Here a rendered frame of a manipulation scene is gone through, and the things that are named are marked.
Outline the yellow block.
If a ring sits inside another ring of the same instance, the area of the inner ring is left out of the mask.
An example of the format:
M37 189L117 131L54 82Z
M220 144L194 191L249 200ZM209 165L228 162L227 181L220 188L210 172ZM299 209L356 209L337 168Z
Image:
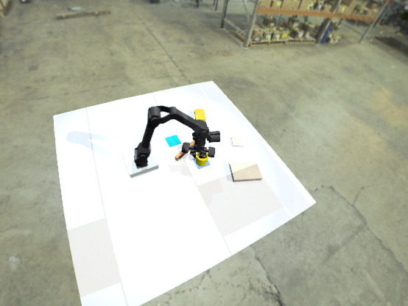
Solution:
M194 109L195 119L200 119L205 121L205 111L204 109Z

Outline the yellow cup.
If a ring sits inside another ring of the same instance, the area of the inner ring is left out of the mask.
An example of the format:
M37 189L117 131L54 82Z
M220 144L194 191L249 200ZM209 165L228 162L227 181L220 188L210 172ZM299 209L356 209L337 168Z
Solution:
M207 160L208 160L208 153L206 152L206 156L202 157L203 159L200 159L199 156L200 156L200 153L198 152L197 153L197 158L196 158L196 163L199 166L204 166L207 163Z

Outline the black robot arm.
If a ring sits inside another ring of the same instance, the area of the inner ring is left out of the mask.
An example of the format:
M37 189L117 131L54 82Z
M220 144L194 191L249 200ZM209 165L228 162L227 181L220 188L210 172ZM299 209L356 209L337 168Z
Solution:
M162 118L162 112L168 113L168 115ZM209 143L221 141L220 131L210 131L205 121L194 119L181 110L178 110L176 107L166 107L163 105L152 106L147 110L147 125L144 130L142 141L139 142L134 149L134 162L136 163L137 169L148 166L147 158L150 157L152 152L150 142L155 128L172 119L193 129L192 140L195 140L195 143L199 146L204 145L206 139Z

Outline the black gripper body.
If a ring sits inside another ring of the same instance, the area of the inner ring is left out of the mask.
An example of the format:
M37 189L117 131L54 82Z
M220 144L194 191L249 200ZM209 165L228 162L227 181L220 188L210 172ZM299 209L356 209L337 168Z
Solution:
M183 146L182 146L182 153L189 153L189 149L190 149L190 153L195 153L195 152L199 152L199 153L202 153L202 154L206 154L206 152L208 152L208 157L214 157L214 155L215 155L215 148L214 147L208 147L208 149L207 149L207 147L205 147L205 144L204 145L202 145L202 146L199 146L199 145L197 145L195 142L194 142L194 146L190 146L190 143L183 143Z

